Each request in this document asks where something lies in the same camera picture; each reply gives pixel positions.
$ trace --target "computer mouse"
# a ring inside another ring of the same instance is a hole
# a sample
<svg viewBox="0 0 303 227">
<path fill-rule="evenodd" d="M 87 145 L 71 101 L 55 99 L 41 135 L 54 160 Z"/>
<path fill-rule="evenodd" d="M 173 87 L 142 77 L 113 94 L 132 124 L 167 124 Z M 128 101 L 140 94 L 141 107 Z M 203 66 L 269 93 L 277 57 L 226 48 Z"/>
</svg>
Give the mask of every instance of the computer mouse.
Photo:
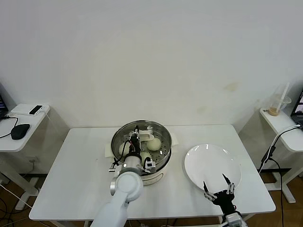
<svg viewBox="0 0 303 227">
<path fill-rule="evenodd" d="M 26 135 L 28 129 L 29 124 L 19 124 L 11 130 L 10 136 L 13 140 L 22 139 Z"/>
</svg>

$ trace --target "black cable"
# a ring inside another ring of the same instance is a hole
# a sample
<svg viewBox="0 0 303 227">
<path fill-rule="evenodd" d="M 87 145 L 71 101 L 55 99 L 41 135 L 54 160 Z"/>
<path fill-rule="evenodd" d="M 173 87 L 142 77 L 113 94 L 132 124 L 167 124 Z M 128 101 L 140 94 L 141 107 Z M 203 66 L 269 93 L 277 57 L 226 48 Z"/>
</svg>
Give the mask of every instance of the black cable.
<svg viewBox="0 0 303 227">
<path fill-rule="evenodd" d="M 1 221 L 1 220 L 3 220 L 3 218 L 4 218 L 4 217 L 6 216 L 6 214 L 8 213 L 8 206 L 6 205 L 5 201 L 4 201 L 2 198 L 0 198 L 0 200 L 4 203 L 4 206 L 5 206 L 5 211 L 1 209 L 1 211 L 4 212 L 3 217 L 0 218 L 0 221 Z"/>
<path fill-rule="evenodd" d="M 274 161 L 278 168 L 279 168 L 279 173 L 280 173 L 280 181 L 281 181 L 281 210 L 282 210 L 282 227 L 284 227 L 284 211 L 283 211 L 283 191 L 282 191 L 282 173 L 281 173 L 281 167 L 279 165 L 279 163 L 277 163 L 274 159 L 272 159 L 271 157 L 269 158 L 269 160 Z"/>
<path fill-rule="evenodd" d="M 175 224 L 177 223 L 178 218 L 176 218 L 176 220 L 172 223 L 172 226 L 175 226 Z"/>
<path fill-rule="evenodd" d="M 286 130 L 286 131 L 282 132 L 282 133 L 277 137 L 277 139 L 276 139 L 276 141 L 273 143 L 273 145 L 269 147 L 270 150 L 268 149 L 268 151 L 267 151 L 267 152 L 265 153 L 265 155 L 263 156 L 262 161 L 261 161 L 261 165 L 260 165 L 260 168 L 258 169 L 258 171 L 263 167 L 263 163 L 266 163 L 266 162 L 269 160 L 269 158 L 273 156 L 273 153 L 274 153 L 274 151 L 275 151 L 275 149 L 276 149 L 276 143 L 278 142 L 279 138 L 280 138 L 284 133 L 286 133 L 286 132 L 288 132 L 288 131 L 291 131 L 291 130 L 294 130 L 294 129 L 299 129 L 299 128 L 302 128 L 302 127 L 301 127 L 301 126 L 298 126 L 298 127 L 295 127 L 295 128 L 289 129 L 289 130 Z"/>
<path fill-rule="evenodd" d="M 127 143 L 127 142 L 129 142 L 129 140 L 125 141 L 124 146 L 123 146 L 123 150 L 122 150 L 121 157 L 117 160 L 117 163 L 123 158 L 124 149 L 125 149 L 125 146 L 126 146 L 126 143 Z"/>
<path fill-rule="evenodd" d="M 9 224 L 9 220 L 10 220 L 10 216 L 12 215 L 12 212 L 15 208 L 15 206 L 17 205 L 17 203 L 19 202 L 19 200 L 17 200 L 17 202 L 15 203 L 15 205 L 13 206 L 13 209 L 11 210 L 10 214 L 9 214 L 9 218 L 8 218 L 8 224 Z"/>
<path fill-rule="evenodd" d="M 20 210 L 20 211 L 18 211 L 18 212 L 6 212 L 7 214 L 19 214 L 19 213 L 21 213 L 21 212 L 23 212 L 23 211 L 26 211 L 26 210 L 28 210 L 30 207 L 27 207 L 27 208 L 25 208 L 24 210 Z"/>
<path fill-rule="evenodd" d="M 4 218 L 2 220 L 8 220 L 8 224 L 11 224 L 13 227 L 15 227 L 15 223 L 13 223 L 14 222 L 13 219 L 11 219 L 11 218 Z"/>
<path fill-rule="evenodd" d="M 16 122 L 15 122 L 15 125 L 14 125 L 14 127 L 16 127 L 16 125 L 17 125 L 17 123 L 18 123 L 18 120 L 19 120 L 17 117 L 9 117 L 9 116 L 1 117 L 1 119 L 10 119 L 10 118 L 17 119 Z M 0 139 L 1 139 L 1 138 L 4 138 L 4 137 L 6 137 L 6 136 L 9 136 L 9 135 L 10 135 L 10 133 L 9 133 L 9 134 L 6 134 L 6 135 L 4 135 L 4 136 L 0 136 Z"/>
<path fill-rule="evenodd" d="M 289 129 L 289 130 L 287 130 L 287 131 L 282 132 L 282 133 L 277 137 L 275 143 L 273 144 L 273 147 L 274 147 L 274 146 L 276 145 L 276 143 L 278 142 L 280 136 L 282 136 L 284 133 L 286 133 L 286 132 L 288 132 L 288 131 L 291 131 L 291 130 L 294 130 L 294 129 L 299 129 L 299 128 L 301 128 L 301 126 L 298 126 L 298 127 L 296 127 L 296 128 Z"/>
</svg>

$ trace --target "white plate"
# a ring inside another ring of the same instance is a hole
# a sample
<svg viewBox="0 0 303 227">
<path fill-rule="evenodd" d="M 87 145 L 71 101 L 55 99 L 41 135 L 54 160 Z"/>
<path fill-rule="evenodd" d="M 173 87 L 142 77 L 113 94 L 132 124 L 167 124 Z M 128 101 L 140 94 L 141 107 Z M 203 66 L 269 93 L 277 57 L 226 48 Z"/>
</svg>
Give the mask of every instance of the white plate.
<svg viewBox="0 0 303 227">
<path fill-rule="evenodd" d="M 203 181 L 209 192 L 216 193 L 227 189 L 222 174 L 237 187 L 241 181 L 240 165 L 230 153 L 212 144 L 200 144 L 187 152 L 184 160 L 185 170 L 190 180 L 203 189 Z"/>
</svg>

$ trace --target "mouse cable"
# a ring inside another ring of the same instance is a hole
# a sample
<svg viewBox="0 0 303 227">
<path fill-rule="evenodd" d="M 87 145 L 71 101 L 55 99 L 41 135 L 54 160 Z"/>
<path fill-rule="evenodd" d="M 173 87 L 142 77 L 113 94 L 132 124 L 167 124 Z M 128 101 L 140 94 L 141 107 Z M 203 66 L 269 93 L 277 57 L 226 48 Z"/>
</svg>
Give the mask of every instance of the mouse cable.
<svg viewBox="0 0 303 227">
<path fill-rule="evenodd" d="M 4 117 L 1 117 L 0 120 L 2 120 L 2 119 L 10 119 L 10 118 L 16 119 L 15 125 L 14 125 L 14 127 L 13 127 L 13 128 L 15 128 L 16 125 L 17 125 L 17 123 L 18 123 L 18 120 L 19 120 L 17 117 L 10 117 L 10 116 L 6 115 L 6 116 L 4 116 Z M 4 136 L 0 136 L 0 139 L 1 139 L 1 138 L 4 138 L 4 137 L 6 137 L 6 136 L 9 136 L 9 135 L 10 135 L 10 133 L 9 133 L 9 134 L 6 134 L 6 135 L 4 135 Z"/>
</svg>

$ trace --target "plastic cup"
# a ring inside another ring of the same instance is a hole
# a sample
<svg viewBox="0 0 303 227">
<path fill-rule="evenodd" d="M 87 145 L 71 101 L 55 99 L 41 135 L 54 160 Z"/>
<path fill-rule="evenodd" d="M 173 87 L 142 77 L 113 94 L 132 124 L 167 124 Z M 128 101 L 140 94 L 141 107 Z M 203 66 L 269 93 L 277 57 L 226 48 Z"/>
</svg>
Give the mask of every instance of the plastic cup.
<svg viewBox="0 0 303 227">
<path fill-rule="evenodd" d="M 271 102 L 271 105 L 268 109 L 268 113 L 272 116 L 278 116 L 281 111 L 288 105 L 292 102 L 291 98 L 288 97 L 288 96 L 285 96 L 284 99 L 282 100 L 282 103 L 281 103 L 281 106 L 280 106 L 280 109 L 278 110 L 278 112 L 276 111 L 278 106 L 279 106 L 279 103 L 281 102 L 281 94 L 274 94 L 273 98 L 272 98 L 272 102 Z"/>
</svg>

